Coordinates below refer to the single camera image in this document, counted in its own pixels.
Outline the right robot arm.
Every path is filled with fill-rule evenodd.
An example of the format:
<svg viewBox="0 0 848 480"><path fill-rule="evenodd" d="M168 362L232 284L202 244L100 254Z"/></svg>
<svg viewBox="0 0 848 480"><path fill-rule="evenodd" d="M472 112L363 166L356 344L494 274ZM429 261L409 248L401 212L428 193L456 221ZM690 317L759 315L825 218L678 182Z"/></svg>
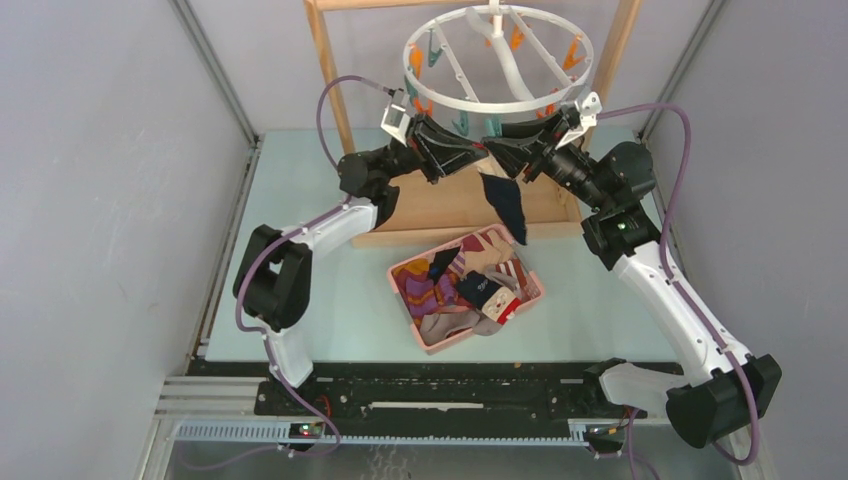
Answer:
<svg viewBox="0 0 848 480"><path fill-rule="evenodd" d="M695 448L742 429L758 439L780 366L737 340L676 265L668 228L655 225L642 204L656 184L648 149L625 141L594 159L576 145L581 134L582 118L568 108L506 125L482 143L509 177L532 182L546 176L590 209L581 224L589 250L641 298L681 366L669 374L604 362L581 392L583 408L596 418L620 405L661 414Z"/></svg>

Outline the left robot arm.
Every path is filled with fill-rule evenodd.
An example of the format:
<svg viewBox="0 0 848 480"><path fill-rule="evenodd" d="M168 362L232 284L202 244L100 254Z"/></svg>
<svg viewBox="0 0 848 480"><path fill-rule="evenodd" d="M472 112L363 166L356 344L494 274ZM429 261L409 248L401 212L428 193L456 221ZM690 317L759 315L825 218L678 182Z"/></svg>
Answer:
<svg viewBox="0 0 848 480"><path fill-rule="evenodd" d="M310 301L314 260L383 225L395 212L396 177L414 172L432 184L487 158L478 141L456 135L425 114L413 117L385 146L349 153L336 166L345 198L303 225L257 227L249 237L233 294L237 327L260 334L273 378L283 383L278 404L304 416L316 403L304 382L313 372L298 323Z"/></svg>

